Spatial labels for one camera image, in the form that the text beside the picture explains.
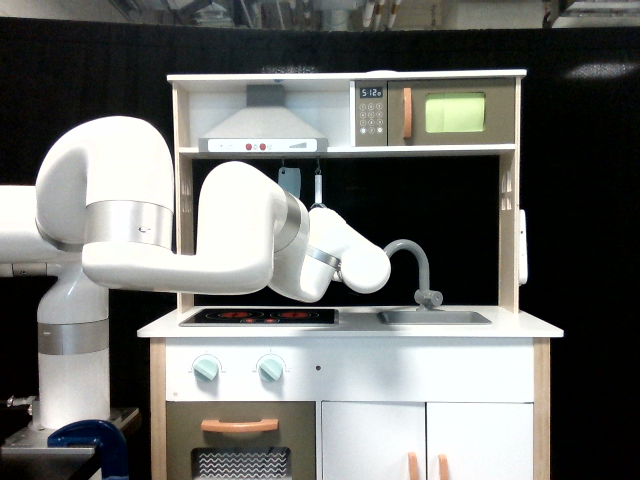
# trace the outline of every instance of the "sink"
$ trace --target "sink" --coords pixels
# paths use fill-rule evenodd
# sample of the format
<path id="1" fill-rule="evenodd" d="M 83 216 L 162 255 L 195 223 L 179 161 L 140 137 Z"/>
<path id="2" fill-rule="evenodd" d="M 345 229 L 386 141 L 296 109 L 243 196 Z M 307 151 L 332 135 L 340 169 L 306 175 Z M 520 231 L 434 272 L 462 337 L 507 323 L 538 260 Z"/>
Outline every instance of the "sink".
<path id="1" fill-rule="evenodd" d="M 491 320 L 478 312 L 443 310 L 389 310 L 378 318 L 389 325 L 491 325 Z"/>

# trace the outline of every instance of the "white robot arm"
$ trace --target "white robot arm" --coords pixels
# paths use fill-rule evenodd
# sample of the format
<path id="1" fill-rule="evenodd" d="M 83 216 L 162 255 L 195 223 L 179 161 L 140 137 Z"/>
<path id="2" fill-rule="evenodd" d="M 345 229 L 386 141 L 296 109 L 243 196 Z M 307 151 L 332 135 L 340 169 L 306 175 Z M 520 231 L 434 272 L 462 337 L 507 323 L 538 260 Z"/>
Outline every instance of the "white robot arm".
<path id="1" fill-rule="evenodd" d="M 206 178 L 195 255 L 171 251 L 173 166 L 148 123 L 108 117 L 65 134 L 35 187 L 0 188 L 0 276 L 52 275 L 38 309 L 41 422 L 109 415 L 108 288 L 235 295 L 269 285 L 319 300 L 339 270 L 368 293 L 384 252 L 335 212 L 313 210 L 255 168 Z"/>

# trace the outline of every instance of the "white cabinet door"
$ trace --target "white cabinet door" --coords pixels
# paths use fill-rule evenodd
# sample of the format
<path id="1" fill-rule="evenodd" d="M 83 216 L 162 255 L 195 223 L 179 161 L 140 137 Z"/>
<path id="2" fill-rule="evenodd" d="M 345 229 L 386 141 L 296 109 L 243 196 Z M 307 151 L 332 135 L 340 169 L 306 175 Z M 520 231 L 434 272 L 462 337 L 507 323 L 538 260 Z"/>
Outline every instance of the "white cabinet door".
<path id="1" fill-rule="evenodd" d="M 428 403 L 427 443 L 430 480 L 532 480 L 533 404 Z"/>
<path id="2" fill-rule="evenodd" d="M 424 403 L 322 402 L 323 480 L 426 480 Z"/>

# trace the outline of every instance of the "black backdrop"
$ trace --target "black backdrop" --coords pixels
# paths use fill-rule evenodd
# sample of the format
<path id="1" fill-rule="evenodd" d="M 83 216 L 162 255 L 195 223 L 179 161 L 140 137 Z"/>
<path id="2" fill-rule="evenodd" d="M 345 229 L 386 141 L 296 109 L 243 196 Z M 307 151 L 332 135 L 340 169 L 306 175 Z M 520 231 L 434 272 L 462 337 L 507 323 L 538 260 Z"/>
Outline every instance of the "black backdrop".
<path id="1" fill-rule="evenodd" d="M 591 67 L 579 71 L 599 76 L 570 74 L 584 65 Z M 638 29 L 327 34 L 3 18 L 0 184 L 32 185 L 48 148 L 101 116 L 143 118 L 171 145 L 170 73 L 492 68 L 528 70 L 521 203 L 530 279 L 521 288 L 521 308 L 566 334 L 552 342 L 552 476 L 633 478 Z M 200 165 L 196 176 L 210 166 Z M 314 167 L 299 166 L 307 182 Z M 269 162 L 261 167 L 277 171 Z M 419 241 L 446 303 L 495 303 L 496 169 L 495 158 L 327 161 L 325 203 L 380 245 L 400 237 Z M 411 302 L 412 263 L 394 257 L 392 280 L 377 294 L 358 297 L 338 285 L 324 303 Z M 53 281 L 0 279 L 0 399 L 37 392 L 35 316 Z M 132 479 L 149 478 L 148 342 L 136 330 L 172 310 L 174 298 L 110 296 L 112 404 L 138 406 L 145 418 L 130 441 Z M 213 301 L 281 299 L 259 293 Z M 0 415 L 2 436 L 25 421 Z"/>

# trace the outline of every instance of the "gray faucet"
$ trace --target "gray faucet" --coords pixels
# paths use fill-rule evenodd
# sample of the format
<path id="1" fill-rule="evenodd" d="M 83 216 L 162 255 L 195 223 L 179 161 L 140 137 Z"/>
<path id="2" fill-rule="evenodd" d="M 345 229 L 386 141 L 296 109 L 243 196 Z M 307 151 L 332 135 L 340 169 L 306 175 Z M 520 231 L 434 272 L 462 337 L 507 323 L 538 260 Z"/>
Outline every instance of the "gray faucet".
<path id="1" fill-rule="evenodd" d="M 418 290 L 414 294 L 413 298 L 420 305 L 420 310 L 432 310 L 435 307 L 442 305 L 442 293 L 429 289 L 429 260 L 427 260 L 427 254 L 420 245 L 411 240 L 395 240 L 389 245 L 384 247 L 384 253 L 389 258 L 398 250 L 408 250 L 418 260 Z"/>

